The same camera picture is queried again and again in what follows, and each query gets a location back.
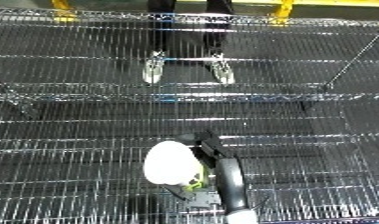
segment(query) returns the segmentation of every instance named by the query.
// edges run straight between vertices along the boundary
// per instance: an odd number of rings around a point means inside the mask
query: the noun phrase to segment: person
[[[149,13],[154,13],[156,17],[173,13],[176,0],[148,0],[147,8]],[[231,0],[207,0],[207,13],[233,15],[233,6]],[[163,75],[163,66],[168,50],[168,29],[171,28],[171,22],[161,21],[152,22],[153,26],[149,33],[151,54],[146,59],[143,69],[143,79],[149,84],[155,84],[160,81]],[[218,29],[226,30],[229,23],[207,23],[206,30]],[[229,64],[224,59],[222,43],[226,39],[226,32],[206,32],[203,37],[203,43],[208,60],[205,65],[209,68],[214,77],[222,84],[233,84],[235,82],[234,74]]]

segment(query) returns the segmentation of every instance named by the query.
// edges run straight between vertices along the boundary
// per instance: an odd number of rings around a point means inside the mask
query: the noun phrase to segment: leg
[[[152,53],[145,62],[142,71],[143,80],[147,83],[157,83],[163,75],[163,66],[165,51],[167,50],[167,41],[169,32],[165,29],[171,28],[171,23],[162,21],[166,20],[163,13],[172,13],[175,8],[176,0],[148,0],[148,12],[151,13],[149,42]]]
[[[233,7],[231,0],[208,0],[207,1],[207,12],[215,14],[233,14]],[[204,34],[204,46],[207,54],[212,58],[208,64],[208,67],[214,77],[222,84],[233,84],[235,83],[235,77],[233,71],[227,61],[224,59],[224,54],[222,53],[222,42],[225,40],[226,32],[224,30],[228,29],[229,18],[224,18],[226,23],[223,24],[206,24],[207,30],[213,31],[213,29],[222,30],[221,32],[206,32]]]
[[[208,0],[207,13],[234,14],[232,0]],[[228,29],[227,24],[206,24],[207,29]],[[204,34],[204,46],[211,53],[222,53],[222,42],[225,40],[224,32],[206,32]]]
[[[149,13],[152,15],[151,31],[149,33],[149,41],[151,48],[154,51],[166,51],[169,33],[162,31],[163,29],[171,28],[171,23],[157,22],[160,19],[159,13],[172,13],[175,9],[176,0],[148,0],[147,7]]]

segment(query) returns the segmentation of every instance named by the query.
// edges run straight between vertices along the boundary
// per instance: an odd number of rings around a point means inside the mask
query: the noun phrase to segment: sneaker
[[[142,71],[143,80],[150,84],[158,83],[163,75],[165,53],[163,51],[153,51],[145,62]]]
[[[208,66],[214,77],[220,83],[225,85],[235,83],[235,76],[229,64],[224,60],[223,53],[212,54]]]

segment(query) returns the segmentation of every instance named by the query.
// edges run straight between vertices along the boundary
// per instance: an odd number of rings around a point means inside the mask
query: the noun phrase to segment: yellow railing
[[[52,0],[52,4],[55,9],[60,9],[56,13],[56,21],[71,22],[76,19],[76,15],[71,12],[71,10],[73,10],[73,7],[69,4],[68,0]]]
[[[181,2],[204,2],[205,0],[178,0]],[[352,6],[352,7],[379,7],[379,0],[233,0],[234,3],[255,3],[280,5],[278,9],[272,13],[276,19],[272,21],[274,24],[285,24],[293,9],[293,5],[325,5],[325,6]],[[52,0],[56,9],[62,11],[58,14],[58,20],[71,21],[75,16],[73,13],[66,11],[73,7],[68,0]]]

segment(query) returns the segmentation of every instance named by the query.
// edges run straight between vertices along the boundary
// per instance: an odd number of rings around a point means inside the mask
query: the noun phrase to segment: wire shelf
[[[150,147],[209,127],[243,159],[261,222],[379,222],[379,42],[321,90],[379,21],[229,16],[222,86],[202,64],[210,15],[167,15],[149,86],[151,15],[56,12],[0,8],[0,223],[223,223],[142,174]]]

